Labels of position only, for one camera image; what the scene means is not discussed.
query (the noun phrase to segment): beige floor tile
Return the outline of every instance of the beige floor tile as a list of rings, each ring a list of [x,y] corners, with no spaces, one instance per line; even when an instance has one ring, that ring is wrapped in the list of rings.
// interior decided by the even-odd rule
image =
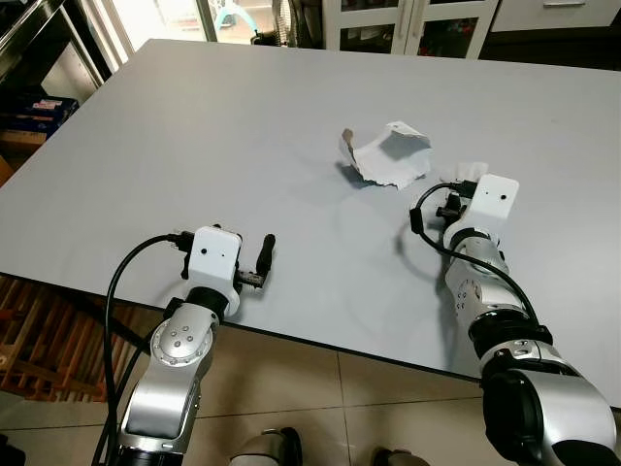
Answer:
[[[485,437],[481,400],[345,408],[352,466],[369,466],[374,448],[408,449],[433,466],[507,466]]]
[[[346,406],[481,396],[477,383],[339,353]]]
[[[343,409],[223,416],[197,419],[183,466],[228,464],[229,456],[261,430],[295,427],[303,441],[305,466],[345,466]],[[101,427],[5,430],[11,445],[26,452],[28,466],[90,464]]]
[[[134,386],[147,365],[147,357],[141,356],[128,387]],[[119,417],[122,416],[130,393],[130,389],[123,393],[118,408]],[[105,403],[28,401],[11,393],[0,392],[0,429],[102,424],[107,414],[108,406]]]
[[[266,428],[294,427],[304,466],[348,465],[343,408],[199,419],[183,466],[226,465],[246,440]]]
[[[26,466],[86,466],[101,426],[3,430],[9,444],[26,453]]]
[[[201,391],[199,416],[342,404],[335,351],[227,327],[218,333]]]
[[[119,404],[122,416],[131,387],[148,364],[143,356]],[[244,330],[223,327],[213,365],[202,382],[199,416],[223,416],[340,406],[339,369],[334,351]],[[0,428],[100,424],[101,403],[26,401],[0,392]]]

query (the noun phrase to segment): crumpled paper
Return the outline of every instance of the crumpled paper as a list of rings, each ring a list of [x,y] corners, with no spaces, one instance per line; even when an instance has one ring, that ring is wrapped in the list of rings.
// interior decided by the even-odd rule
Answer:
[[[353,131],[342,134],[342,152],[365,181],[403,189],[431,170],[429,138],[402,121],[393,121],[366,146],[353,146]]]

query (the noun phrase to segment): cable connector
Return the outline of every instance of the cable connector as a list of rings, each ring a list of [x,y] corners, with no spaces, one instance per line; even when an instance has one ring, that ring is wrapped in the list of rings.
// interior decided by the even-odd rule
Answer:
[[[194,233],[190,233],[189,231],[171,233],[168,235],[168,241],[173,243],[177,249],[182,252],[191,252],[192,243],[194,243]]]
[[[450,185],[450,188],[457,191],[461,197],[472,199],[474,197],[474,192],[476,191],[476,186],[478,185],[478,183],[464,180],[460,183],[451,183]]]
[[[419,207],[414,207],[409,210],[409,226],[411,231],[417,235],[420,235],[420,233],[424,231],[423,213]]]

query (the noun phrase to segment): table surface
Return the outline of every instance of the table surface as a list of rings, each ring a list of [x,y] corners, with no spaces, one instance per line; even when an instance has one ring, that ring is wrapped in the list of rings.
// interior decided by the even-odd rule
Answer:
[[[442,170],[486,161],[520,181],[511,274],[621,406],[620,96],[605,71],[151,41],[0,189],[0,272],[104,294],[150,236],[218,222],[252,268],[274,233],[268,286],[245,289],[232,322],[476,377],[408,209]],[[401,191],[361,183],[343,129],[362,145],[397,119],[431,138],[435,171]],[[153,247],[117,296],[165,307],[181,264]]]

